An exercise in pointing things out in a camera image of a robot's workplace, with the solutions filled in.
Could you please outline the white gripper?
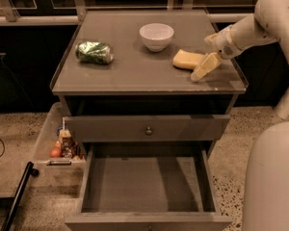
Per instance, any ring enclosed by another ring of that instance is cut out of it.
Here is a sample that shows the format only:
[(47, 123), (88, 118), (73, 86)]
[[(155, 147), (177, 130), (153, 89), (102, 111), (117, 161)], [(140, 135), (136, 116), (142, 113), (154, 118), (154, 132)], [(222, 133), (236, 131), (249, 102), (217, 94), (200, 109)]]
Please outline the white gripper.
[(227, 26), (218, 33), (207, 36), (204, 39), (208, 45), (213, 46), (217, 53), (206, 54), (200, 60), (191, 74), (191, 79), (194, 82), (197, 82), (217, 68), (222, 63), (222, 58), (225, 60), (232, 59), (242, 53), (242, 50), (235, 44), (231, 36), (231, 29), (232, 26)]

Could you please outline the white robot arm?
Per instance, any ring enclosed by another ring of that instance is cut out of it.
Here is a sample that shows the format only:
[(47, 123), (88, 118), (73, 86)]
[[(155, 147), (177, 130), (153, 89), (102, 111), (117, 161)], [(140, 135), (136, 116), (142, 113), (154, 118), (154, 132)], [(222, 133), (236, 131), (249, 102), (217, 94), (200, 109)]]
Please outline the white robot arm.
[[(205, 38), (224, 59), (275, 41), (289, 64), (289, 0), (258, 0), (253, 14)], [(289, 88), (276, 112), (289, 116)], [(289, 121), (263, 131), (250, 151), (242, 231), (289, 231)]]

